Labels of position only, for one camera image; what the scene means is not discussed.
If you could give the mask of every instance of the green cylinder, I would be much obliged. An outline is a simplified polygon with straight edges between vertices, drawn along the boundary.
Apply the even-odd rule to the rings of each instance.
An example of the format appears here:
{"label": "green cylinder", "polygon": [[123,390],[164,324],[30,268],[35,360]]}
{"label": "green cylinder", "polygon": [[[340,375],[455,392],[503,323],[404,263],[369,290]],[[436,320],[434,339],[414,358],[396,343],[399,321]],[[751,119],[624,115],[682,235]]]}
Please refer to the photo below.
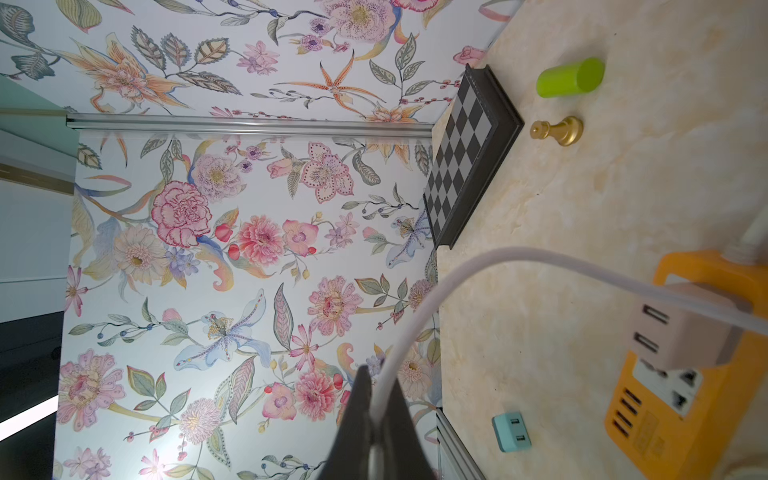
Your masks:
{"label": "green cylinder", "polygon": [[605,64],[595,57],[548,68],[538,76],[536,91],[542,98],[589,93],[603,81],[604,73]]}

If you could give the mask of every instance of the white power cord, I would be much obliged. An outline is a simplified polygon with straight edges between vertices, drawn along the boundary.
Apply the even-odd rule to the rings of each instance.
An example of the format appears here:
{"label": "white power cord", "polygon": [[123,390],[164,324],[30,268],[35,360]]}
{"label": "white power cord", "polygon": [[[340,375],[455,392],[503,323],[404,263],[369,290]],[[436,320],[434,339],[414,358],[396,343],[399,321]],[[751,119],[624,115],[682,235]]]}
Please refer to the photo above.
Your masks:
{"label": "white power cord", "polygon": [[706,300],[693,298],[691,296],[680,295],[671,292],[659,286],[643,283],[628,276],[612,272],[601,266],[579,260],[568,255],[555,253],[548,250],[530,247],[505,247],[491,250],[487,253],[472,258],[454,269],[444,280],[441,280],[432,292],[422,301],[416,310],[413,320],[406,324],[406,330],[392,348],[392,352],[387,356],[387,360],[382,368],[379,381],[373,390],[370,405],[370,415],[374,425],[381,424],[386,411],[389,394],[397,379],[397,372],[402,365],[406,354],[410,349],[416,337],[421,333],[423,326],[432,314],[438,311],[440,304],[453,293],[459,285],[464,283],[470,276],[475,275],[480,270],[484,270],[496,263],[528,261],[546,263],[559,266],[581,275],[589,276],[603,283],[617,286],[628,292],[639,296],[646,296],[668,303],[700,315],[718,319],[725,323],[730,323],[743,329],[752,330],[761,335],[768,336],[768,321],[747,313],[740,312],[734,308],[715,305]]}

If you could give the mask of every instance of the mint green wall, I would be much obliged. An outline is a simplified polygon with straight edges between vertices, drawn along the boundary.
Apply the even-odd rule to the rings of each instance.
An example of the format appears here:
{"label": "mint green wall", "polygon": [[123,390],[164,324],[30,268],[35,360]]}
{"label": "mint green wall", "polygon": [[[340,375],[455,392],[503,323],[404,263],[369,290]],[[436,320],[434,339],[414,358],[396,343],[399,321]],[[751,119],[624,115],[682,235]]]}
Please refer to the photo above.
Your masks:
{"label": "mint green wall", "polygon": [[[64,111],[6,77],[0,77],[0,108]],[[65,122],[64,116],[0,114],[0,130],[73,157],[78,150],[78,132],[67,128]]]}

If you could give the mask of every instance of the beige marble surface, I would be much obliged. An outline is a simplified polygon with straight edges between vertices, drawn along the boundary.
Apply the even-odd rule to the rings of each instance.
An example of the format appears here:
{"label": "beige marble surface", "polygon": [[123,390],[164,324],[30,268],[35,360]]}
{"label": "beige marble surface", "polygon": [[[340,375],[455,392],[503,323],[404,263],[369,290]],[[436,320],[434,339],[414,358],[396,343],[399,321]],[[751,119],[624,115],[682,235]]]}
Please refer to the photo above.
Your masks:
{"label": "beige marble surface", "polygon": [[[528,0],[488,53],[528,127],[575,114],[583,138],[517,139],[441,275],[507,245],[650,281],[668,252],[721,247],[768,202],[768,2]],[[538,74],[598,56],[602,86],[542,99]],[[435,144],[442,132],[435,129]],[[532,264],[477,275],[442,307],[445,413],[488,478],[642,478],[602,421],[631,297]],[[768,452],[768,383],[721,461]],[[498,450],[520,410],[534,448]]]}

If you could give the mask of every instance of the orange lily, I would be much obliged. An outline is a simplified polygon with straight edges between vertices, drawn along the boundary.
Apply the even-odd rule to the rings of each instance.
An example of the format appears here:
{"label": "orange lily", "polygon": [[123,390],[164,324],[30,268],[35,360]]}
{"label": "orange lily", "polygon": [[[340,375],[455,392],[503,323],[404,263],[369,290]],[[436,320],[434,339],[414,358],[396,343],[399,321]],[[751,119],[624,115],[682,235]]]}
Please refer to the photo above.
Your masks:
{"label": "orange lily", "polygon": [[99,111],[111,110],[108,105],[102,107],[98,104],[104,96],[104,91],[116,91],[122,98],[131,102],[131,107],[148,100],[160,106],[189,108],[170,95],[176,87],[189,85],[150,74],[136,57],[121,45],[114,33],[107,36],[106,55],[78,41],[74,43],[80,49],[79,55],[66,51],[58,53],[95,80],[99,94],[91,99],[91,103]]}
{"label": "orange lily", "polygon": [[[402,124],[414,124],[419,121],[413,118],[413,114],[421,110],[424,105],[414,105],[412,107],[403,108],[398,106],[392,110],[387,110],[381,105],[376,105],[376,109],[373,111],[373,115],[366,115],[367,121],[384,121],[384,122],[396,122]],[[384,157],[384,163],[392,156],[392,152],[397,154],[398,158],[409,170],[413,170],[411,167],[410,156],[411,151],[408,144],[393,144],[390,139],[374,139],[369,138],[367,140],[366,151],[381,151]]]}
{"label": "orange lily", "polygon": [[382,99],[380,97],[377,97],[375,94],[373,94],[373,93],[371,93],[371,92],[369,92],[367,90],[363,90],[362,88],[342,87],[341,86],[341,82],[344,81],[344,78],[346,78],[346,75],[349,73],[350,70],[352,70],[352,65],[353,65],[354,62],[355,62],[355,51],[352,50],[352,57],[349,59],[349,63],[346,64],[346,67],[344,67],[343,70],[341,70],[341,73],[339,74],[338,77],[336,77],[336,80],[331,79],[331,76],[328,75],[328,72],[326,71],[326,69],[323,68],[323,63],[320,62],[320,71],[323,73],[323,78],[325,78],[325,81],[326,81],[325,85],[323,85],[323,84],[308,83],[308,82],[305,82],[305,81],[284,81],[284,82],[279,83],[277,85],[286,85],[286,84],[287,85],[301,85],[303,87],[318,88],[320,90],[328,91],[328,92],[330,92],[330,94],[333,95],[333,97],[336,99],[336,103],[339,104],[339,106],[341,108],[345,108],[346,110],[355,112],[356,114],[358,114],[361,117],[365,117],[365,115],[361,114],[360,112],[358,112],[354,108],[351,108],[351,107],[346,105],[346,102],[352,103],[353,100],[352,100],[352,97],[350,97],[345,92],[353,91],[353,92],[357,92],[359,94],[366,94],[366,95],[370,95],[372,97],[378,98],[381,101],[384,101],[384,99]]}

